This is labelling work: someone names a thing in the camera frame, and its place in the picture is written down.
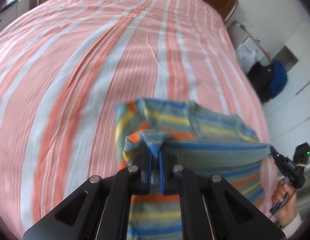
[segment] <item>human hand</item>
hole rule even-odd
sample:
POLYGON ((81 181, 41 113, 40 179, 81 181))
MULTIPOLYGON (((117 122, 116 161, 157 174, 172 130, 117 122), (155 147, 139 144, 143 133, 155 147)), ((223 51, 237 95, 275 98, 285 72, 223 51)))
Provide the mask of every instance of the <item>human hand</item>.
POLYGON ((284 184, 284 180, 282 180, 277 188, 274 190, 274 194, 272 196, 272 202, 282 202, 284 200, 284 195, 288 193, 289 198, 291 198, 285 206, 283 206, 277 214, 278 220, 280 222, 281 227, 286 226, 289 222, 291 222, 296 216, 296 192, 295 188, 284 184))

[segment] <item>sweater cuff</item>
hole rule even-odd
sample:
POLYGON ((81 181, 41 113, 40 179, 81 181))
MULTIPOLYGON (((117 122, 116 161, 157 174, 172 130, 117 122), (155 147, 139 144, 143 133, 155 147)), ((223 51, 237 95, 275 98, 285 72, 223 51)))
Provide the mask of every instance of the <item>sweater cuff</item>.
POLYGON ((290 223, 288 223, 285 227, 283 227, 281 229, 284 232, 284 234, 286 235, 286 237, 289 237, 289 236, 293 235, 293 233, 300 226, 301 223, 302 223, 301 216, 297 212, 295 218, 293 218, 293 220, 290 223))

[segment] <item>striped sweater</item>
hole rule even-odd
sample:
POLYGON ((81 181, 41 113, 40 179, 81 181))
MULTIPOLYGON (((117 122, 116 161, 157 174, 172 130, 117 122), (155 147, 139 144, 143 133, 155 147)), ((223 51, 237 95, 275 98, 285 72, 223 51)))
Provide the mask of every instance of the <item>striped sweater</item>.
POLYGON ((145 147, 153 158, 151 195, 133 196, 127 239, 182 239, 179 197, 160 195, 160 151, 199 175, 220 174, 256 206, 264 200, 260 167, 269 145, 237 115, 143 98, 117 105, 115 137, 119 169, 145 147))

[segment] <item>pink striped bedsheet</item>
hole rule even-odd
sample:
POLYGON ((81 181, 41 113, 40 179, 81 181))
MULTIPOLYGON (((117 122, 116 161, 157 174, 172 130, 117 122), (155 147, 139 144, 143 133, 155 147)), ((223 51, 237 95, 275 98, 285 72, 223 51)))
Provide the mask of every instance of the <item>pink striped bedsheet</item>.
MULTIPOLYGON (((202 0, 50 0, 0 33, 0 216, 17 238, 87 177, 116 172, 115 105, 141 97, 238 114, 269 140, 202 0)), ((265 213, 274 172, 265 159, 265 213)))

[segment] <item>black gripper frame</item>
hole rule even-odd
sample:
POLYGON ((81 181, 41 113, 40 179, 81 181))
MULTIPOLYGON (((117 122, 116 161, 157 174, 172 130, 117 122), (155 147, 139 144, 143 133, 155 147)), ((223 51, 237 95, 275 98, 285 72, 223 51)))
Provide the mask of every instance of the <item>black gripper frame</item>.
MULTIPOLYGON (((220 176, 202 177, 160 154, 164 195, 180 196, 184 240, 283 240, 284 233, 220 176)), ((115 176, 93 176, 26 231, 23 240, 124 240, 132 195, 150 191, 151 155, 115 176)))

